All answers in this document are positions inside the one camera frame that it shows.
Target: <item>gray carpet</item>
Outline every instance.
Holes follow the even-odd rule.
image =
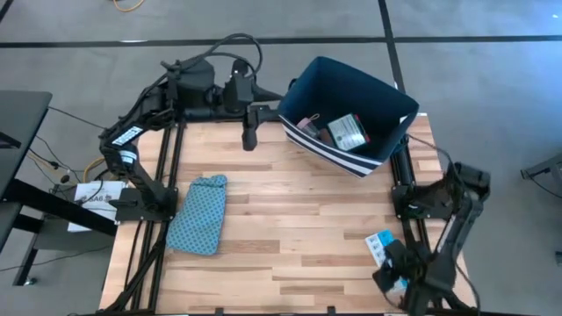
[[[562,33],[562,4],[554,0],[387,2],[395,36]],[[232,32],[261,37],[384,35],[378,3],[372,0],[146,0],[126,14],[104,0],[14,0],[0,23],[1,42],[213,39]],[[407,93],[429,114],[437,145],[456,160],[492,172],[492,196],[465,246],[483,309],[559,315],[562,269],[554,251],[562,250],[562,201],[523,181],[519,169],[562,151],[562,42],[397,48]],[[204,49],[3,48],[0,89],[50,91],[52,106],[108,126],[161,74],[161,60],[188,58]],[[225,50],[256,60],[250,46]],[[317,55],[393,84],[385,44],[270,45],[263,51],[259,82],[278,92]],[[213,64],[217,82],[224,82],[231,61],[213,59]],[[76,169],[99,156],[98,134],[56,112],[47,114],[40,129],[57,155]],[[48,154],[39,142],[32,147]],[[45,190],[50,184],[29,161],[18,177]],[[548,177],[537,180],[552,185]],[[0,255],[0,269],[20,264],[29,240],[27,233],[14,232]],[[0,272],[0,306],[7,315],[94,312],[110,252],[35,267],[32,276],[40,281],[30,287],[11,287],[15,271]],[[37,262],[71,254],[42,251]]]

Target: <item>wooden table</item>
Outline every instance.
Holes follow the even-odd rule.
[[[409,132],[433,142],[427,116],[418,116]],[[161,139],[162,133],[147,133],[139,141],[142,165],[153,174]],[[389,198],[389,163],[359,179],[291,143],[280,124],[260,126],[258,139],[255,151],[244,152],[241,124],[190,124],[185,131],[180,199],[196,177],[226,175],[226,217],[218,254],[167,250],[157,312],[325,312],[328,305],[338,312],[392,311],[371,279],[378,268],[364,242],[384,229],[403,238]],[[436,152],[414,140],[409,147],[418,183],[440,179]],[[426,223],[434,247],[444,221]],[[123,289],[136,226],[119,226],[101,308]],[[140,248],[141,240],[133,271]],[[462,256],[459,263],[464,269]],[[141,307],[151,277],[149,271]],[[455,292],[473,304],[461,276]]]

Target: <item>black desk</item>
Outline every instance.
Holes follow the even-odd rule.
[[[34,233],[14,285],[24,284],[38,251],[36,240],[42,231],[51,231],[54,225],[65,227],[70,221],[111,237],[117,232],[112,220],[14,178],[47,114],[51,97],[48,92],[0,91],[0,132],[21,143],[19,148],[0,148],[0,195],[3,198],[0,203],[0,252],[12,228]],[[54,215],[54,225],[48,225],[44,218],[20,214],[22,205]]]

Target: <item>blue patterned pouch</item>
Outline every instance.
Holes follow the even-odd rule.
[[[219,247],[226,202],[225,176],[195,179],[182,210],[169,224],[166,246],[198,255],[214,255]]]

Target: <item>navy blue fabric bin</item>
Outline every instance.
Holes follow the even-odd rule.
[[[317,57],[291,86],[278,109],[290,140],[363,177],[390,157],[419,107],[411,97],[363,71]],[[320,114],[314,121],[318,129],[344,115],[356,114],[371,142],[350,153],[302,133],[296,125],[316,113]]]

